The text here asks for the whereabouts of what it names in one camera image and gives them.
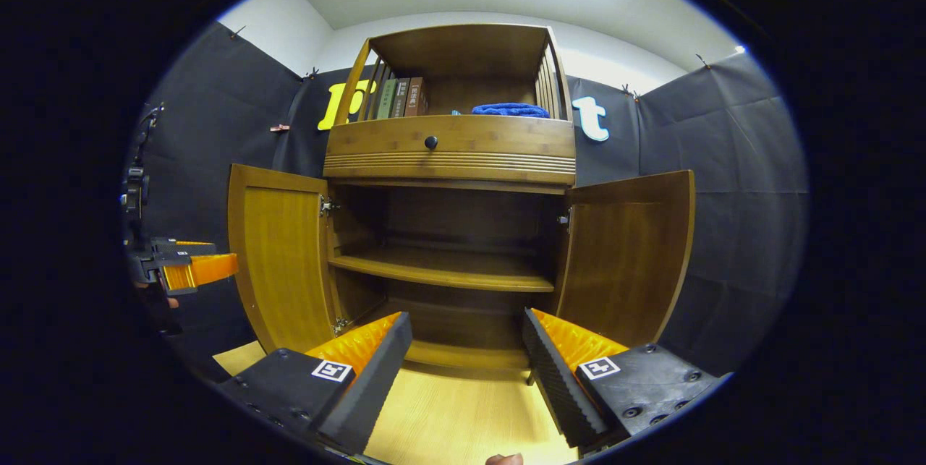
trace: folded towel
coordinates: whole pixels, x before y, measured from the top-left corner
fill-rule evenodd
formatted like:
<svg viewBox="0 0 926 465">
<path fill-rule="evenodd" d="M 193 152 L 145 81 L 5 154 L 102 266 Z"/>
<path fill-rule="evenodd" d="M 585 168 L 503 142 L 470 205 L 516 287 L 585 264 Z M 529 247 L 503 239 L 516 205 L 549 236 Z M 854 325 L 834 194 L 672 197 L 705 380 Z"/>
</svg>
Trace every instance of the folded towel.
<svg viewBox="0 0 926 465">
<path fill-rule="evenodd" d="M 533 118 L 550 118 L 550 113 L 543 107 L 532 106 L 529 103 L 487 103 L 476 106 L 473 114 L 498 114 L 502 116 L 533 116 Z"/>
</svg>

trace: cabinet hinge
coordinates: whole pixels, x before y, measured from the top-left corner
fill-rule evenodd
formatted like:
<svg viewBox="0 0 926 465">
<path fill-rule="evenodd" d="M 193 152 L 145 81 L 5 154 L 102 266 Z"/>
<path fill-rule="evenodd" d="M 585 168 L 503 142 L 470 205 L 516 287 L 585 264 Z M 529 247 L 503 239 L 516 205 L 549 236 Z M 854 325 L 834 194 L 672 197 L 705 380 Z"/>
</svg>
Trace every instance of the cabinet hinge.
<svg viewBox="0 0 926 465">
<path fill-rule="evenodd" d="M 324 195 L 318 197 L 320 198 L 320 202 L 318 203 L 318 217 L 329 216 L 332 210 L 337 210 L 341 207 L 337 202 L 331 201 L 330 197 L 325 197 Z"/>
<path fill-rule="evenodd" d="M 565 224 L 565 225 L 566 225 L 566 233 L 567 233 L 567 234 L 569 233 L 569 218 L 570 218 L 571 216 L 572 216 L 572 207 L 569 207 L 568 209 L 566 209 L 566 215 L 565 215 L 565 216 L 559 216 L 558 218 L 556 218 L 556 223 L 557 223 L 557 224 Z"/>
<path fill-rule="evenodd" d="M 334 336 L 338 336 L 343 332 L 344 328 L 347 327 L 347 324 L 350 324 L 350 321 L 344 319 L 343 317 L 337 317 L 334 320 L 334 326 L 331 326 L 331 332 L 334 333 Z"/>
</svg>

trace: cabinet door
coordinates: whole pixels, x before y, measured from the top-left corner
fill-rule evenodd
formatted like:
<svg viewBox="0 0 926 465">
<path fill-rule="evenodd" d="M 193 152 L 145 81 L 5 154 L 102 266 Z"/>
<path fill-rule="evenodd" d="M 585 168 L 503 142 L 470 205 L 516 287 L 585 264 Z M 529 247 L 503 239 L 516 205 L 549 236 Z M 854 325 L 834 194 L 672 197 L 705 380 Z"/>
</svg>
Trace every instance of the cabinet door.
<svg viewBox="0 0 926 465">
<path fill-rule="evenodd" d="M 333 338 L 325 252 L 324 179 L 232 165 L 229 246 L 248 320 L 267 352 L 307 351 Z"/>
<path fill-rule="evenodd" d="M 569 190 L 558 316 L 625 346 L 657 341 L 688 268 L 694 182 L 678 171 Z"/>
</svg>

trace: yellow letter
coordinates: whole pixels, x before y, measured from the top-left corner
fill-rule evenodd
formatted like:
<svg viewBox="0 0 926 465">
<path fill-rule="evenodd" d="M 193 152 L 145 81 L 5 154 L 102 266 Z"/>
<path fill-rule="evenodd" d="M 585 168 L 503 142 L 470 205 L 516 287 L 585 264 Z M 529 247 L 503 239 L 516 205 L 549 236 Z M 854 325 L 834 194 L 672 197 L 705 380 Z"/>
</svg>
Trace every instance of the yellow letter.
<svg viewBox="0 0 926 465">
<path fill-rule="evenodd" d="M 357 82 L 357 90 L 354 91 L 354 97 L 351 98 L 350 108 L 347 112 L 350 114 L 360 110 L 360 104 L 363 102 L 363 93 L 367 90 L 369 80 L 360 80 Z M 328 99 L 328 108 L 325 110 L 325 118 L 318 122 L 318 131 L 328 131 L 334 125 L 334 117 L 338 112 L 338 104 L 341 103 L 341 96 L 344 95 L 344 86 L 346 83 L 335 83 L 328 87 L 331 97 Z M 376 93 L 376 82 L 370 87 L 370 94 Z"/>
</svg>

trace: black fabric wall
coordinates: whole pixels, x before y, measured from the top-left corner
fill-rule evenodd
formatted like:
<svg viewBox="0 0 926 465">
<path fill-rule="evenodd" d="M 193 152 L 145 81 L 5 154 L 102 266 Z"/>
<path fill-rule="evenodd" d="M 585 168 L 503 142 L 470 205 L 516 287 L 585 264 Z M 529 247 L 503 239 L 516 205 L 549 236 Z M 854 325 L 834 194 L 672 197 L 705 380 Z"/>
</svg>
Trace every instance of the black fabric wall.
<svg viewBox="0 0 926 465">
<path fill-rule="evenodd" d="M 327 131 L 318 122 L 330 88 L 349 69 L 301 80 L 257 47 L 214 24 L 177 60 L 149 103 L 166 112 L 146 153 L 148 230 L 228 249 L 232 163 L 321 178 Z M 369 77 L 373 66 L 367 66 Z M 576 124 L 578 185 L 690 168 L 697 186 L 694 246 L 661 343 L 722 374 L 764 336 L 790 294 L 807 224 L 807 175 L 790 115 L 773 83 L 737 54 L 634 96 L 568 77 L 572 98 L 592 96 L 605 142 Z M 275 135 L 280 123 L 290 132 Z M 217 380 L 212 355 L 255 339 L 234 278 L 181 297 L 177 344 Z"/>
<path fill-rule="evenodd" d="M 694 245 L 662 342 L 709 372 L 734 370 L 790 297 L 810 201 L 783 99 L 748 54 L 640 97 L 640 173 L 690 168 Z"/>
<path fill-rule="evenodd" d="M 229 165 L 271 167 L 281 137 L 269 128 L 285 120 L 301 86 L 295 73 L 231 36 L 212 24 L 153 90 L 149 105 L 164 102 L 165 111 L 143 159 L 151 176 L 145 230 L 215 243 L 219 252 L 228 251 Z M 178 300 L 183 333 L 171 342 L 209 378 L 226 378 L 212 355 L 255 340 L 234 277 Z"/>
</svg>

